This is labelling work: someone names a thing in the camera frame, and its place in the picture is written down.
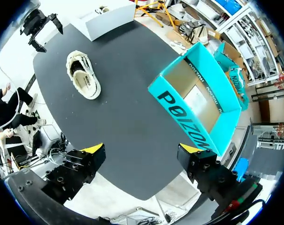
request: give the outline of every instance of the white sneaker on person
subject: white sneaker on person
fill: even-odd
[[[45,119],[38,119],[38,121],[36,122],[36,124],[38,125],[38,126],[43,126],[43,125],[46,125],[46,120]]]
[[[73,51],[67,57],[67,73],[78,92],[87,99],[95,99],[101,86],[86,54]]]
[[[35,93],[33,96],[32,96],[32,101],[30,102],[30,104],[28,105],[28,108],[33,108],[34,107],[34,104],[35,104],[35,101],[37,100],[37,93]]]

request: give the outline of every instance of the bolt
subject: bolt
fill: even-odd
[[[203,169],[204,170],[207,170],[209,168],[209,164],[205,164],[204,166],[203,166]]]
[[[27,186],[30,186],[32,184],[32,181],[31,180],[26,180],[26,185]]]
[[[220,178],[219,178],[219,183],[224,183],[224,182],[225,182],[224,177],[220,177]]]
[[[58,177],[57,181],[60,182],[60,183],[63,182],[63,177]]]
[[[23,190],[24,190],[24,187],[23,187],[23,186],[19,186],[19,187],[18,187],[18,191],[19,191],[19,192],[21,192],[21,191],[23,191]]]

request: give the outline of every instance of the table surface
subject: table surface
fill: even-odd
[[[133,21],[89,41],[72,25],[38,53],[33,65],[45,102],[76,149],[104,143],[107,159],[99,172],[128,194],[146,200],[183,169],[179,143],[189,137],[147,87],[178,54]],[[67,75],[66,58],[86,53],[101,84],[96,100],[81,96]]]

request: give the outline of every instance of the shelving unit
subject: shelving unit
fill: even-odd
[[[275,65],[276,73],[279,74],[278,68],[277,68],[277,66],[276,66],[275,57],[274,57],[273,54],[272,54],[272,50],[271,50],[271,48],[270,48],[270,45],[269,45],[267,39],[265,38],[265,36],[264,36],[263,32],[261,31],[261,29],[258,27],[257,23],[254,21],[253,17],[252,17],[251,15],[248,15],[248,18],[249,18],[250,21],[255,25],[256,29],[258,30],[259,34],[260,34],[261,37],[262,37],[262,40],[264,41],[265,45],[267,46],[268,51],[271,53],[271,58],[272,58],[272,61],[273,61],[274,65]]]
[[[231,36],[227,33],[227,31],[224,32],[226,34],[226,36],[229,38],[229,40],[233,43],[234,47],[240,52],[240,54],[242,55],[242,52],[240,51],[240,48],[239,46],[234,42],[234,40],[231,38]],[[245,63],[246,65],[246,68],[249,72],[249,75],[251,77],[251,79],[254,81],[255,78],[254,78],[254,75],[253,75],[253,72],[252,70],[250,69],[249,65],[248,65],[248,62],[246,61],[246,59],[243,57],[242,55],[242,58],[243,58],[243,62]]]
[[[192,7],[193,9],[195,9],[199,14],[201,14],[203,17],[205,17],[211,24],[213,24],[213,26],[215,26],[216,28],[219,27],[219,25],[218,25],[215,21],[209,19],[208,16],[206,16],[205,14],[203,14],[202,12],[200,12],[200,11],[196,8],[196,5],[192,5],[192,4],[190,4],[190,3],[187,3],[185,0],[181,0],[181,1],[184,2],[185,4],[187,4],[188,6]]]
[[[229,17],[232,17],[232,15],[222,6],[220,5],[217,1],[215,0],[210,0],[213,2],[215,5],[217,5],[223,12],[225,12]]]
[[[265,38],[265,36],[263,35],[262,31],[260,30],[260,28],[258,27],[258,25],[256,24],[255,22],[255,19],[250,15],[251,12],[252,12],[252,9],[250,8],[250,3],[247,3],[244,5],[244,3],[240,0],[236,0],[236,2],[238,4],[241,5],[241,9],[235,13],[234,15],[231,15],[223,6],[221,6],[216,0],[207,0],[207,1],[210,1],[212,2],[212,4],[216,5],[222,12],[226,13],[228,16],[229,16],[229,19],[227,21],[225,21],[224,23],[222,23],[221,25],[217,24],[215,21],[211,20],[208,18],[207,15],[205,15],[204,13],[200,12],[197,8],[196,8],[196,5],[193,5],[193,4],[190,4],[190,3],[187,3],[187,0],[180,0],[179,2],[184,2],[185,4],[189,5],[190,7],[192,7],[194,10],[196,10],[199,15],[203,18],[205,18],[206,20],[208,20],[214,27],[215,27],[215,30],[220,32],[220,33],[224,33],[228,38],[229,40],[233,43],[234,47],[241,53],[242,57],[243,57],[243,54],[242,52],[240,51],[240,48],[239,48],[239,44],[235,43],[233,41],[233,39],[229,36],[227,30],[232,27],[233,25],[236,25],[236,27],[238,28],[238,30],[242,33],[243,36],[245,36],[245,39],[247,41],[247,44],[249,45],[249,47],[252,49],[254,55],[256,55],[258,57],[258,60],[259,60],[259,63],[260,63],[260,67],[261,67],[261,71],[264,73],[263,75],[261,75],[262,78],[258,78],[258,79],[255,79],[254,78],[254,75],[253,75],[253,72],[247,62],[246,59],[244,59],[243,57],[243,62],[245,63],[246,65],[246,68],[249,72],[249,75],[252,79],[252,81],[250,81],[248,83],[248,86],[251,86],[251,85],[256,85],[256,84],[259,84],[259,83],[264,83],[264,82],[268,82],[268,81],[272,81],[272,80],[275,80],[277,78],[279,78],[279,71],[278,71],[278,68],[276,66],[276,60],[275,60],[275,57],[271,51],[271,48],[269,46],[269,43],[267,41],[267,39]],[[265,50],[268,50],[268,52],[270,53],[269,56],[271,56],[271,60],[269,60],[269,65],[270,65],[270,70],[273,72],[275,72],[274,75],[269,75],[266,71],[266,68],[264,67],[264,64],[263,64],[263,59],[261,57],[261,55],[259,54],[259,51],[258,49],[256,48],[257,46],[255,44],[253,44],[252,40],[249,38],[249,36],[246,34],[245,30],[241,27],[241,25],[238,23],[238,21],[240,19],[242,19],[243,17],[247,16],[247,18],[249,18],[249,20],[251,21],[251,23],[253,24],[253,27],[255,27],[255,29],[258,31],[259,35],[261,36],[261,39],[262,39],[262,43],[264,44],[261,44],[262,47],[264,47]]]
[[[264,74],[267,74],[266,69],[265,69],[264,64],[263,64],[263,61],[262,61],[262,59],[260,58],[259,52],[257,51],[256,47],[254,47],[254,46],[252,45],[252,42],[251,42],[249,36],[246,34],[246,32],[245,32],[244,29],[240,26],[239,23],[237,23],[236,26],[238,27],[238,29],[240,30],[240,32],[242,32],[242,34],[244,35],[244,37],[246,37],[248,43],[251,45],[251,49],[254,50],[255,55],[258,57],[258,59],[259,59],[259,61],[260,61],[260,65],[261,65],[262,71],[264,72]]]

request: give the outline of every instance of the white floor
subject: white floor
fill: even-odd
[[[162,41],[170,45],[170,40],[168,40],[165,35],[172,30],[172,27],[165,25],[164,28],[161,28],[149,17],[139,17],[136,20],[156,33]],[[179,47],[172,48],[178,54],[183,52]],[[24,82],[20,84],[20,86],[25,87],[26,84],[27,83]],[[46,119],[47,124],[52,124],[58,133],[60,133],[61,130],[45,104],[37,81],[34,82],[29,91],[29,94],[31,95],[34,93],[38,93],[38,98],[33,111],[37,110],[41,118]],[[24,104],[21,112],[24,113],[26,108],[27,106]],[[249,109],[242,112],[238,126],[248,126],[250,124],[250,118],[255,122],[260,121],[258,104],[251,103]],[[21,131],[21,135],[29,141],[32,139],[32,137],[26,136],[24,130]],[[233,139],[237,142],[236,145],[239,146],[238,142],[241,141],[239,132],[237,132],[237,135],[234,135]],[[188,212],[189,208],[196,202],[199,195],[200,193],[195,188],[195,185],[192,186],[190,181],[184,178],[184,175],[179,175],[156,196],[160,200],[163,210],[172,215],[172,222],[174,222]],[[72,201],[67,201],[65,206],[91,218],[97,218],[98,216],[115,218],[120,215],[128,215],[130,212],[135,211],[137,207],[145,208],[154,213],[160,213],[159,207],[153,199],[147,201],[136,199],[115,187],[102,177],[101,174],[97,174],[91,184],[84,185],[75,198]]]

